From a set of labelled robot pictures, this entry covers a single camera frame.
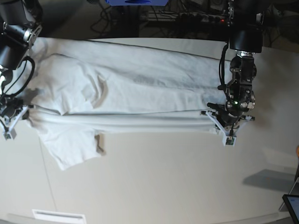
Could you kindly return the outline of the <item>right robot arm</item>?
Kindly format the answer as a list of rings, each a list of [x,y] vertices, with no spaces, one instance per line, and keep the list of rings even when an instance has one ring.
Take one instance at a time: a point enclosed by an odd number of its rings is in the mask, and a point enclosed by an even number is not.
[[[23,109],[23,100],[17,98],[33,77],[35,62],[28,55],[42,30],[43,9],[37,0],[2,0],[0,2],[0,116],[9,123]],[[23,86],[8,94],[5,86],[13,80],[13,71],[21,65],[26,69],[31,63],[31,72]]]

